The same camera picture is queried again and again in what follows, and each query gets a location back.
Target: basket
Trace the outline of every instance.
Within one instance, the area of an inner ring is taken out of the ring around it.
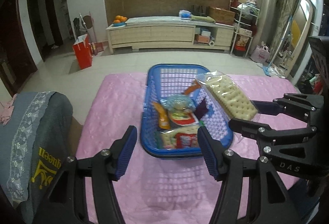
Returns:
[[[159,64],[149,69],[140,131],[140,141],[147,153],[163,159],[202,156],[200,148],[196,147],[170,150],[157,148],[155,132],[158,128],[158,113],[152,102],[159,102],[161,98],[182,93],[191,85],[196,75],[207,72],[209,70],[201,65],[186,64]],[[195,105],[206,98],[209,111],[201,120],[213,139],[220,140],[223,146],[228,148],[233,140],[233,132],[223,117],[224,111],[220,111],[213,104],[211,98],[202,88],[195,90],[190,96]]]

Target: pink tablecloth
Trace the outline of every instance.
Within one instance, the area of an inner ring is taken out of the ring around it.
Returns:
[[[279,78],[231,75],[253,100],[272,101],[284,93],[295,93],[289,81]],[[105,77],[93,101],[80,139],[77,158],[92,157],[122,137],[129,125],[140,129],[146,74],[112,74]],[[261,116],[259,122],[272,128],[292,129],[306,124],[289,116]],[[234,138],[231,149],[242,157],[257,159],[254,140]],[[290,188],[297,178],[280,174]],[[91,180],[86,180],[89,220],[97,222]],[[126,174],[114,183],[127,224],[208,223],[220,189],[208,173],[203,158],[161,160],[148,155],[137,141]],[[246,213],[248,179],[243,181],[239,217]]]

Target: blue plate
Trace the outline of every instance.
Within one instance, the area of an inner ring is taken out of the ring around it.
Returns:
[[[126,22],[121,22],[121,23],[113,23],[113,26],[124,26]]]

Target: brown circle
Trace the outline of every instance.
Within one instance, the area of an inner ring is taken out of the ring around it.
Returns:
[[[90,29],[93,27],[93,21],[92,21],[92,17],[89,15],[86,15],[83,17],[83,21],[86,23],[86,27],[87,29]]]

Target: white countertop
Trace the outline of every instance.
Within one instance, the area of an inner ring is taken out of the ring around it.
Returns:
[[[113,30],[118,28],[124,28],[126,26],[134,26],[140,24],[181,24],[181,25],[196,25],[196,26],[210,26],[215,28],[225,28],[225,29],[234,29],[234,26],[219,24],[219,23],[210,23],[204,21],[193,21],[191,19],[181,19],[178,16],[150,16],[150,17],[135,17],[129,18],[126,21],[125,26],[115,27],[110,25],[106,30]]]

